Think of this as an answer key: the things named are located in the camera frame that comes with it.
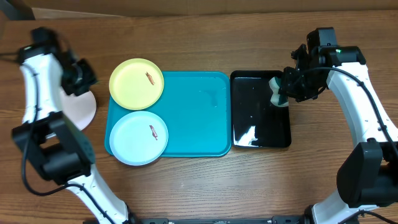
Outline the green yellow sponge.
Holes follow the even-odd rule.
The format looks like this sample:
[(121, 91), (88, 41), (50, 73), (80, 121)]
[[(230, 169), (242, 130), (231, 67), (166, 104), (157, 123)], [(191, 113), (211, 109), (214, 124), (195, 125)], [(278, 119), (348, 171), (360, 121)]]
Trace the green yellow sponge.
[(272, 91), (271, 103), (279, 108), (288, 107), (289, 101), (285, 95), (279, 93), (281, 79), (278, 77), (273, 77), (269, 80), (269, 87)]

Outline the white plate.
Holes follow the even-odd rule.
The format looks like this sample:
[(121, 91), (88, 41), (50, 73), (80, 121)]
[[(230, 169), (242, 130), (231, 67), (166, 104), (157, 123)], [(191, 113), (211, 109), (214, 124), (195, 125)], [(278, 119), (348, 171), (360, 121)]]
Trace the white plate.
[(58, 109), (80, 130), (84, 130), (93, 120), (96, 113), (96, 99), (91, 91), (80, 96), (67, 95), (58, 87)]

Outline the yellow plate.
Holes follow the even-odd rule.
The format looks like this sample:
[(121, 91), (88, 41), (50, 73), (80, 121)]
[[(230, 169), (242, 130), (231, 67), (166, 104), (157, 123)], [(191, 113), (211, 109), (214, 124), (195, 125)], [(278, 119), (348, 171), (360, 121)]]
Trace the yellow plate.
[(109, 92), (113, 100), (129, 110), (143, 110), (160, 98), (164, 89), (164, 76), (150, 60), (133, 58), (120, 63), (109, 79)]

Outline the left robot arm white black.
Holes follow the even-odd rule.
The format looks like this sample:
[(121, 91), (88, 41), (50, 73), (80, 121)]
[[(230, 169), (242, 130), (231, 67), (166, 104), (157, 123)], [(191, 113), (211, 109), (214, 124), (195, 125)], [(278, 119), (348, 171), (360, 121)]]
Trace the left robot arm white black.
[(33, 43), (19, 49), (16, 62), (24, 76), (25, 115), (12, 129), (22, 152), (21, 177), (37, 196), (69, 190), (95, 216), (95, 223), (139, 223), (128, 205), (109, 188), (95, 166), (90, 140), (62, 111), (60, 90), (80, 96), (97, 82), (85, 59), (62, 50), (57, 33), (31, 32)]

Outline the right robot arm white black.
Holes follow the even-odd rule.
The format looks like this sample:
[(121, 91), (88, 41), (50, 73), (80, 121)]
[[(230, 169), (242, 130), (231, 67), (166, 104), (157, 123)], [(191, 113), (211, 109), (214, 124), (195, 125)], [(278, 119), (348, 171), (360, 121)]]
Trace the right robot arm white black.
[(291, 53), (295, 67), (273, 78), (271, 103), (286, 107), (329, 89), (348, 123), (354, 149), (336, 176), (336, 190), (305, 210), (302, 223), (358, 223), (360, 215), (397, 202), (397, 127), (371, 84), (357, 46), (342, 47), (332, 27), (317, 28)]

